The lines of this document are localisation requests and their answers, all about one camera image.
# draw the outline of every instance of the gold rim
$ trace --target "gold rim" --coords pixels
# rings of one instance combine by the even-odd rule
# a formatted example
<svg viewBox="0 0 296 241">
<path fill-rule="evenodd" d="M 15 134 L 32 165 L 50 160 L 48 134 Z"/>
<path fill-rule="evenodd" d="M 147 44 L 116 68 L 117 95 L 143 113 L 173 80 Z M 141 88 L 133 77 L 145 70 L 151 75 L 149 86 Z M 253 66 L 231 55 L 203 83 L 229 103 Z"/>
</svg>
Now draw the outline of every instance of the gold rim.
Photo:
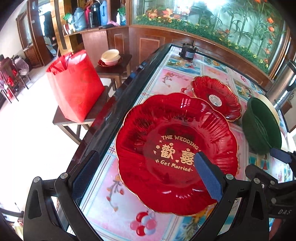
<svg viewBox="0 0 296 241">
<path fill-rule="evenodd" d="M 192 98 L 192 97 L 190 97 L 190 96 L 188 96 L 188 95 L 186 95 L 186 94 L 184 94 L 184 93 L 180 93 L 180 92 L 173 92 L 173 93 L 169 93 L 169 94 L 166 94 L 166 95 L 163 95 L 163 96 L 168 96 L 168 95 L 170 95 L 170 94 L 174 94 L 174 93 L 183 94 L 183 95 L 185 95 L 185 96 L 188 97 L 188 98 Z M 220 115 L 226 120 L 225 116 L 222 115 L 219 111 L 214 110 L 213 107 L 212 107 L 207 101 L 205 101 L 205 100 L 203 100 L 203 99 L 201 99 L 201 98 L 197 98 L 197 97 L 196 97 L 196 99 L 200 99 L 200 100 L 206 102 L 206 103 L 212 108 L 212 110 L 213 110 L 214 112 L 219 113 L 219 114 L 220 114 Z M 174 215 L 182 216 L 182 217 L 192 217 L 192 216 L 195 216 L 195 215 L 197 215 L 199 212 L 198 212 L 198 213 L 195 213 L 195 214 L 191 214 L 191 215 L 182 215 L 182 214 L 177 214 L 177 213 L 173 213 L 173 212 L 159 212 L 159 211 L 155 211 L 154 209 L 152 209 L 152 208 L 150 208 L 149 206 L 147 206 L 147 205 L 146 205 L 146 204 L 140 199 L 140 197 L 139 197 L 136 193 L 134 193 L 132 190 L 130 190 L 130 189 L 127 187 L 127 185 L 124 183 L 124 181 L 122 180 L 122 178 L 121 178 L 120 171 L 119 171 L 119 156 L 118 156 L 117 151 L 116 151 L 116 140 L 117 140 L 117 136 L 118 136 L 118 133 L 121 131 L 121 129 L 124 127 L 124 122 L 125 122 L 125 120 L 126 120 L 126 117 L 127 117 L 128 114 L 129 114 L 129 112 L 130 112 L 133 108 L 138 107 L 138 106 L 140 106 L 140 105 L 143 105 L 143 104 L 145 103 L 146 100 L 144 100 L 144 102 L 141 103 L 141 104 L 135 105 L 134 107 L 132 107 L 132 108 L 127 112 L 126 116 L 125 116 L 124 119 L 123 119 L 122 126 L 120 127 L 120 129 L 119 129 L 119 131 L 117 132 L 116 137 L 115 137 L 115 146 L 114 146 L 114 149 L 115 149 L 115 153 L 116 153 L 117 160 L 118 160 L 118 161 L 117 161 L 117 170 L 118 170 L 118 174 L 119 174 L 119 177 L 120 177 L 120 179 L 121 179 L 121 182 L 123 183 L 123 185 L 124 185 L 124 186 L 125 186 L 125 187 L 126 187 L 126 188 L 127 188 L 132 194 L 136 195 L 136 197 L 139 199 L 139 201 L 140 201 L 145 207 L 147 207 L 148 209 L 153 210 L 154 212 L 157 212 L 157 213 L 163 213 L 163 214 L 174 214 Z M 227 125 L 228 125 L 228 130 L 229 130 L 230 133 L 233 135 L 233 137 L 234 137 L 234 139 L 235 139 L 235 141 L 236 141 L 237 152 L 238 152 L 238 150 L 239 150 L 239 146 L 238 146 L 238 144 L 237 144 L 237 139 L 236 139 L 235 135 L 233 134 L 233 132 L 231 131 L 230 126 L 229 126 L 229 123 L 228 123 L 227 120 L 226 120 L 226 123 L 227 123 Z"/>
<path fill-rule="evenodd" d="M 198 97 L 196 96 L 196 94 L 195 94 L 195 92 L 194 92 L 193 82 L 195 82 L 195 81 L 196 81 L 195 79 L 198 78 L 198 77 L 199 77 L 199 78 L 209 77 L 209 78 L 212 79 L 212 80 L 216 80 L 216 81 L 218 81 L 221 85 L 226 86 L 226 87 L 230 90 L 230 92 L 231 92 L 232 94 L 234 94 L 234 96 L 236 97 L 237 103 L 238 103 L 239 106 L 240 106 L 240 110 L 239 110 L 240 115 L 239 115 L 239 117 L 237 117 L 235 120 L 227 120 L 226 117 L 225 117 L 221 112 L 219 112 L 219 111 L 217 111 L 217 110 L 215 110 L 215 111 L 221 113 L 221 114 L 225 117 L 225 119 L 226 119 L 227 121 L 230 121 L 230 122 L 235 122 L 236 120 L 238 120 L 239 118 L 242 117 L 242 105 L 241 105 L 240 102 L 239 102 L 239 98 L 237 97 L 237 95 L 236 95 L 235 93 L 232 92 L 232 90 L 229 88 L 229 86 L 225 85 L 224 83 L 222 83 L 222 82 L 221 82 L 220 80 L 218 80 L 218 79 L 211 78 L 210 76 L 207 76 L 207 75 L 196 76 L 196 77 L 194 77 L 194 79 L 191 80 L 190 85 L 191 85 L 191 92 L 193 93 L 193 95 L 194 95 L 195 98 L 198 98 Z"/>
</svg>

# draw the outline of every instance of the silver bolt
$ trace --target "silver bolt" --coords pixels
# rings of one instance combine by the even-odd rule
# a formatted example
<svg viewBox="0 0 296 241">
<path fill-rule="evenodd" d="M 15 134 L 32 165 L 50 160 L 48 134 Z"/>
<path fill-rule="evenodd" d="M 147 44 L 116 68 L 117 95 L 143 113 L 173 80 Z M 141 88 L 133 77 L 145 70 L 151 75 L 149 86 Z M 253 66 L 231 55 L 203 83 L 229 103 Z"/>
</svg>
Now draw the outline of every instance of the silver bolt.
<svg viewBox="0 0 296 241">
<path fill-rule="evenodd" d="M 254 178 L 254 182 L 259 184 L 260 183 L 260 180 L 258 178 Z"/>
<path fill-rule="evenodd" d="M 64 173 L 61 174 L 61 178 L 62 178 L 62 179 L 65 179 L 65 178 L 67 178 L 67 177 L 68 177 L 68 173 L 64 172 Z"/>
<path fill-rule="evenodd" d="M 33 182 L 35 182 L 35 183 L 37 183 L 39 181 L 40 181 L 40 177 L 35 177 L 34 180 L 33 180 Z"/>
<path fill-rule="evenodd" d="M 226 178 L 227 178 L 228 180 L 232 180 L 232 179 L 233 179 L 233 176 L 232 176 L 231 174 L 226 174 Z"/>
</svg>

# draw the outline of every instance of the white floor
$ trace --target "white floor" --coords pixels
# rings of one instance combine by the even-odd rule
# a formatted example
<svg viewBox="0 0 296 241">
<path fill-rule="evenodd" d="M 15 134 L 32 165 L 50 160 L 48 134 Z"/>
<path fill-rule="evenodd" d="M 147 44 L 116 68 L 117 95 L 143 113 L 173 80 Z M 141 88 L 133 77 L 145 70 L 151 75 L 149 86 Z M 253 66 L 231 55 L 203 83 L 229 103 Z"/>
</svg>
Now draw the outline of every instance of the white floor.
<svg viewBox="0 0 296 241">
<path fill-rule="evenodd" d="M 17 203 L 24 210 L 33 178 L 57 178 L 78 148 L 52 123 L 57 102 L 45 70 L 33 69 L 29 90 L 23 89 L 19 102 L 6 102 L 0 110 L 0 203 L 6 209 L 17 211 Z"/>
</svg>

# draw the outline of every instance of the white bottle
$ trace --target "white bottle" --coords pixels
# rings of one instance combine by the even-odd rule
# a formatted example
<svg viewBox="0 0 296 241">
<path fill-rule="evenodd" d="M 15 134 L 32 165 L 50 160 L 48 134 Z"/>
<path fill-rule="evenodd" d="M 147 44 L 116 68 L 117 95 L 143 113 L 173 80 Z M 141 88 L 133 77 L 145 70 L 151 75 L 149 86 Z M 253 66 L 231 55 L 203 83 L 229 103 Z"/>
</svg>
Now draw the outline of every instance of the white bottle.
<svg viewBox="0 0 296 241">
<path fill-rule="evenodd" d="M 120 15 L 119 15 L 119 13 L 117 13 L 117 16 L 116 16 L 116 22 L 120 25 Z"/>
</svg>

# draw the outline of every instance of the small red scalloped plate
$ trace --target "small red scalloped plate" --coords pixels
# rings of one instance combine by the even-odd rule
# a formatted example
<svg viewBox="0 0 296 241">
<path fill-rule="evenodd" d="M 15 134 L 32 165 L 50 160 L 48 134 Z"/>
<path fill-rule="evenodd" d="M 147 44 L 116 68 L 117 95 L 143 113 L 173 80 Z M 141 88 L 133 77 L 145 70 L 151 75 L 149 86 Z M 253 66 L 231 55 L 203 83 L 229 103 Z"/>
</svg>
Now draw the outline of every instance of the small red scalloped plate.
<svg viewBox="0 0 296 241">
<path fill-rule="evenodd" d="M 115 147 L 122 182 L 156 212 L 190 216 L 216 202 L 194 167 L 200 150 L 224 173 L 237 172 L 237 142 L 224 116 L 182 93 L 133 107 Z"/>
<path fill-rule="evenodd" d="M 238 97 L 221 81 L 209 76 L 197 76 L 191 81 L 191 87 L 195 97 L 207 101 L 226 120 L 235 121 L 242 116 Z"/>
</svg>

